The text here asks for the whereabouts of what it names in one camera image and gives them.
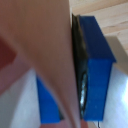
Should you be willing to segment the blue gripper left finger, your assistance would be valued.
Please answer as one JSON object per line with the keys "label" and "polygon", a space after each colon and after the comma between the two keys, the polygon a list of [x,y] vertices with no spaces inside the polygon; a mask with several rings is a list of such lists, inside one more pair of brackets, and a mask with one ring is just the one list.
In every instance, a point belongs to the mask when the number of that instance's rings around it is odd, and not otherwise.
{"label": "blue gripper left finger", "polygon": [[59,123],[61,120],[63,120],[63,116],[60,113],[55,100],[53,99],[49,91],[45,88],[43,82],[39,77],[36,78],[36,81],[41,123]]}

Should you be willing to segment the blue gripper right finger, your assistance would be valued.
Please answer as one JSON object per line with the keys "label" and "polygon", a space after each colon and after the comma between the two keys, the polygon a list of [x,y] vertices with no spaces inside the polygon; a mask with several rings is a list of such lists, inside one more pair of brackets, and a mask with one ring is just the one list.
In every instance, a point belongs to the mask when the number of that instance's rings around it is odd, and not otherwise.
{"label": "blue gripper right finger", "polygon": [[116,59],[94,16],[72,16],[72,39],[80,117],[102,121]]}

